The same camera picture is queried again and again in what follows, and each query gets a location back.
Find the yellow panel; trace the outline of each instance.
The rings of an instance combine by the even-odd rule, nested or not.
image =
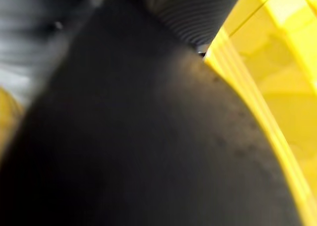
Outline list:
[[[266,0],[238,0],[238,9],[233,9],[224,26],[229,35],[234,33]]]
[[[242,96],[270,139],[303,222],[317,225],[317,17],[312,0],[238,3],[206,62]]]
[[[9,93],[0,88],[0,155],[12,129],[22,116],[22,107]]]

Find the ribbed fabric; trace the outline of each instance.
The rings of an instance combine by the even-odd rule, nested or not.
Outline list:
[[[217,34],[237,0],[145,0],[148,9],[182,41],[200,46]]]

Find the gray fabric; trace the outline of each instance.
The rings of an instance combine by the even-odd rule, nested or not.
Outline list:
[[[27,106],[96,5],[98,0],[0,0],[0,87]]]
[[[194,47],[209,44],[237,0],[144,0],[178,38]]]

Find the yellow surface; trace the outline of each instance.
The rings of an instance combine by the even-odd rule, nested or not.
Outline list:
[[[239,0],[206,57],[266,132],[307,226],[317,225],[315,1]]]
[[[0,88],[0,155],[12,129],[22,116],[22,107],[11,95]]]

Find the black fabric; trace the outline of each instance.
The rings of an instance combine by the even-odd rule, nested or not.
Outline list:
[[[106,0],[1,162],[1,225],[297,226],[250,111],[132,0]]]
[[[143,0],[178,38],[194,47],[210,44],[237,0]]]

